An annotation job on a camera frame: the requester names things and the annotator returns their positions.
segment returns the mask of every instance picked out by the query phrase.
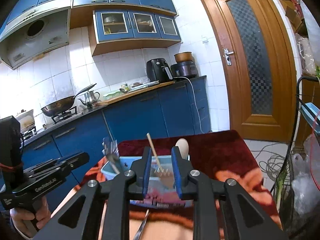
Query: door frame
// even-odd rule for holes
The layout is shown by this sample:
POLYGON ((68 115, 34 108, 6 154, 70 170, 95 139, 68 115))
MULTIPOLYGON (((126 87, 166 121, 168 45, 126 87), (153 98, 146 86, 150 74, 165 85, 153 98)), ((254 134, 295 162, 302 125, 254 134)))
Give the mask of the door frame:
MULTIPOLYGON (((225 78, 226 78, 226 84, 227 84, 227 92, 228 92, 228 98, 231 98, 231 92, 230 89, 228 89, 228 87, 231 86, 231 81, 228 79, 228 71, 227 71, 227 64, 226 61, 224 59, 224 51, 223 51, 223 47, 222 44, 220 42, 220 38, 219 38, 219 34, 218 31, 216 29, 216 26, 214 25, 214 20, 212 19, 212 15, 210 13, 210 9, 208 8, 206 2, 209 3, 210 0, 201 0, 204 9, 208 15, 208 18, 210 20, 213 32, 215 34, 215 37, 217 39, 217 44, 218 44, 218 48, 219 48, 219 52, 220 52, 220 56, 221 56, 221 60, 222 60, 222 65, 223 65, 223 70, 224 70, 224 74, 225 74, 225 78)), ((292 129, 294 129, 293 127, 293 123, 294 123, 294 115, 295 115, 295 87, 296 87, 296 83, 297 83, 297 78, 296 78, 296 68, 295 68, 295 62, 294 62, 294 56, 293 56, 293 52, 292 52, 292 46, 290 43, 290 39, 286 30, 286 27, 284 25, 284 22, 282 20, 282 17, 275 5, 275 3, 273 2, 273 0, 267 0, 268 3, 270 4, 272 11, 274 13, 274 15, 276 16, 276 19, 278 21, 281 33, 283 35, 284 38, 284 43, 286 45, 286 50, 288 52, 288 61, 289 61, 289 71, 290 71, 290 76, 288 78, 290 78, 291 80, 291 86, 288 88, 291 90, 290 94, 291 96, 291 106, 288 106, 288 115, 290 115, 290 124, 289 124, 289 128, 287 129, 287 134, 284 135, 284 139, 282 140, 283 142, 289 143, 290 139, 291 139, 291 134, 292 134, 292 129)), ((232 109, 235 109, 235 107, 232 105, 233 102, 231 102, 231 100, 228 100, 228 104, 229 104, 229 119, 230 119, 230 129, 234 129, 234 124, 233 124, 233 117, 231 114, 232 109)))

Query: range hood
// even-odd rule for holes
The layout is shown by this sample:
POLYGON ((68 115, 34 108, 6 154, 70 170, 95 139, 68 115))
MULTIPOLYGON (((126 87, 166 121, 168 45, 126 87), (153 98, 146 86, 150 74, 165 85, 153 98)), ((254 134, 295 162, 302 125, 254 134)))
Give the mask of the range hood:
POLYGON ((70 8, 71 0, 54 0, 12 20, 0 36, 0 60, 16 69, 33 57, 68 44, 70 8))

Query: stove burner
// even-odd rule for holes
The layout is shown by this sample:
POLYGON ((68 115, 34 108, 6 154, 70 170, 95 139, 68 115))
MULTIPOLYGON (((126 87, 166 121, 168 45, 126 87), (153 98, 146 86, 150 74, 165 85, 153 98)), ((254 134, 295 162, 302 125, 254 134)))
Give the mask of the stove burner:
POLYGON ((24 132, 22 134, 22 136, 23 136, 24 140, 28 140, 29 138, 31 138, 32 136, 34 136, 36 134, 37 134, 36 127, 32 127, 28 131, 24 132))
POLYGON ((56 123, 58 123, 58 122, 60 122, 60 121, 62 121, 62 120, 68 119, 69 117, 71 117, 71 116, 73 116, 73 115, 75 115, 75 114, 77 114, 77 107, 76 107, 76 106, 70 108, 70 109, 69 109, 68 111, 66 111, 66 112, 62 112, 62 113, 60 113, 60 114, 57 114, 57 115, 51 117, 51 119, 52 119, 52 120, 54 121, 54 123, 56 124, 56 123))

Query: checkered glass panel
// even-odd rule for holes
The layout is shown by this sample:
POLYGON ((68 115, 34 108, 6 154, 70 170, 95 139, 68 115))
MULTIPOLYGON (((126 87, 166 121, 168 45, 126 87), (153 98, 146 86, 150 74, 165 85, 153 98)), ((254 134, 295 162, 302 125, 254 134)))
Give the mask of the checkered glass panel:
POLYGON ((271 115, 270 63, 259 23, 247 0, 230 0, 227 5, 236 22, 247 59, 251 87, 251 113, 271 115))

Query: kettle spout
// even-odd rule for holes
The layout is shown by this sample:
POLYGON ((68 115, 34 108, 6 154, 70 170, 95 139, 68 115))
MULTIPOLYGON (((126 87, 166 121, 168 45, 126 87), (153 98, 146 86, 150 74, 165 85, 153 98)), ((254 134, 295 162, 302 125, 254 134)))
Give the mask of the kettle spout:
POLYGON ((81 101, 81 103, 83 104, 83 105, 87 105, 87 103, 86 102, 84 102, 84 101, 82 101, 82 99, 81 98, 78 98, 80 101, 81 101))

